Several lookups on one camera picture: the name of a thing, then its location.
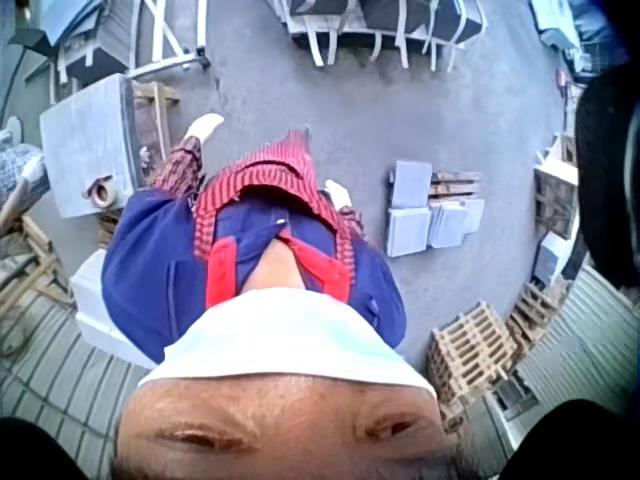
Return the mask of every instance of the gray tile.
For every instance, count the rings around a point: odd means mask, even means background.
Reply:
[[[96,350],[95,355],[89,361],[87,368],[80,377],[78,388],[76,389],[68,413],[84,422],[87,420],[91,409],[96,401],[98,388],[104,379],[106,369],[113,361],[113,357],[101,350]]]
[[[427,249],[429,208],[389,209],[387,255],[399,257]]]
[[[40,417],[36,423],[40,428],[55,438],[58,433],[58,429],[60,428],[60,424],[62,423],[62,419],[63,415],[57,409],[44,404],[42,411],[40,412]]]
[[[98,470],[97,478],[111,478],[109,472],[111,470],[111,459],[113,458],[113,442],[105,442],[102,453],[102,461],[100,462],[100,469]]]
[[[38,417],[42,405],[42,401],[39,398],[25,389],[20,405],[16,410],[16,417],[33,422]]]
[[[19,380],[13,378],[9,383],[5,382],[0,394],[0,415],[10,417],[15,415],[16,410],[20,407],[24,388]]]
[[[78,466],[89,478],[97,478],[106,440],[85,431],[78,452]]]
[[[120,418],[120,415],[122,414],[122,409],[124,405],[126,404],[127,400],[129,399],[133,391],[138,386],[138,383],[140,382],[140,380],[142,380],[142,377],[144,377],[146,374],[147,374],[147,370],[138,365],[131,365],[131,368],[127,371],[124,384],[122,386],[122,390],[120,391],[120,394],[116,400],[114,415],[111,418],[110,424],[107,429],[107,434],[110,437],[114,436],[114,428],[115,428],[116,422],[118,421],[118,419]]]
[[[76,422],[65,417],[59,429],[56,440],[64,448],[71,458],[75,459],[80,449],[84,429]]]
[[[97,431],[104,434],[108,433],[108,427],[112,423],[112,418],[116,415],[119,396],[124,388],[127,373],[130,369],[130,363],[115,357],[109,365],[104,379],[100,382],[96,401],[87,422]]]
[[[97,352],[97,350],[82,340],[78,342],[71,351],[69,359],[63,365],[56,382],[52,385],[48,400],[61,410],[64,410],[69,404],[92,352]]]
[[[42,326],[32,338],[32,344],[24,358],[15,366],[14,371],[26,383],[29,383],[38,366],[45,359],[51,340],[55,340],[64,326],[60,312],[52,311],[45,317]]]
[[[427,206],[433,166],[430,163],[398,160],[391,196],[391,208]]]
[[[42,361],[32,373],[29,385],[42,397],[45,397],[58,378],[60,369],[80,340],[80,332],[72,321],[61,321],[62,328],[58,334],[48,340],[48,347]]]
[[[461,206],[443,205],[438,223],[431,237],[433,248],[457,247],[462,244],[466,233],[467,209]]]
[[[465,233],[477,232],[480,229],[480,222],[482,221],[482,214],[484,213],[484,199],[475,198],[465,200],[463,205],[469,211],[464,229]]]

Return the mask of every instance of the wooden pallet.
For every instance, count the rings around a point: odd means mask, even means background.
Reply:
[[[482,174],[478,172],[434,172],[429,187],[429,204],[477,198]]]
[[[516,345],[512,355],[514,364],[521,362],[545,337],[558,310],[559,306],[535,286],[524,285],[507,320],[507,328]]]
[[[440,419],[445,433],[454,434],[460,432],[467,420],[467,415],[464,407],[440,404]]]
[[[508,330],[486,302],[460,314],[444,331],[435,329],[428,374],[439,401],[455,409],[470,405],[506,380],[514,350]]]
[[[526,283],[522,288],[513,309],[514,313],[539,327],[548,326],[558,310],[558,305],[530,283]]]

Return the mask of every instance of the gray box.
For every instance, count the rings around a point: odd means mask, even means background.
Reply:
[[[427,206],[433,166],[430,163],[398,160],[393,182],[391,208]]]
[[[112,178],[123,208],[144,185],[135,133],[131,81],[112,75],[50,108],[40,116],[40,131],[51,191],[62,218],[102,211],[86,192]]]
[[[399,257],[427,249],[431,210],[425,208],[389,209],[387,255]]]
[[[429,245],[433,248],[457,247],[466,234],[466,208],[459,204],[443,204],[438,208],[430,225]]]

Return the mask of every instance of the stack of wooden pallets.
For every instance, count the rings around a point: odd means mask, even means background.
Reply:
[[[504,323],[486,302],[445,330],[433,331],[427,373],[438,392],[445,431],[456,433],[466,407],[507,379],[514,350]]]
[[[547,333],[559,307],[536,287],[524,285],[507,320],[507,328],[516,344],[513,363],[519,363]]]

